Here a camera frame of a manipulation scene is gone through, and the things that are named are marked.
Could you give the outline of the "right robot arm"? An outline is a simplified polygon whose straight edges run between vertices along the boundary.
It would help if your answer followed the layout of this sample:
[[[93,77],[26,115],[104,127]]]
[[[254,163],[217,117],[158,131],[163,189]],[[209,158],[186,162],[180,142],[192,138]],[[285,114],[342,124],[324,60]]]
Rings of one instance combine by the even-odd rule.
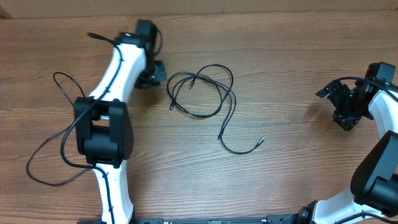
[[[335,107],[333,120],[350,131],[361,118],[375,121],[379,141],[355,170],[350,188],[327,200],[313,201],[283,223],[356,223],[368,218],[395,223],[397,216],[397,86],[395,66],[369,65],[363,78],[332,80],[316,92]]]

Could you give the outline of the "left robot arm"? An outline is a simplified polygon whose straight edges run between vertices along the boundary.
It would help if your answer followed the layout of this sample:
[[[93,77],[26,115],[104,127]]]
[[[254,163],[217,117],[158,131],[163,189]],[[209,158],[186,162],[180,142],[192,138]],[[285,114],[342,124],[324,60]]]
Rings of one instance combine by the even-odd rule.
[[[102,80],[89,96],[75,100],[76,144],[98,181],[99,223],[134,221],[127,181],[134,138],[127,104],[134,89],[158,86],[167,78],[163,61],[155,59],[160,35],[152,21],[139,20],[133,33],[111,39],[113,56]]]

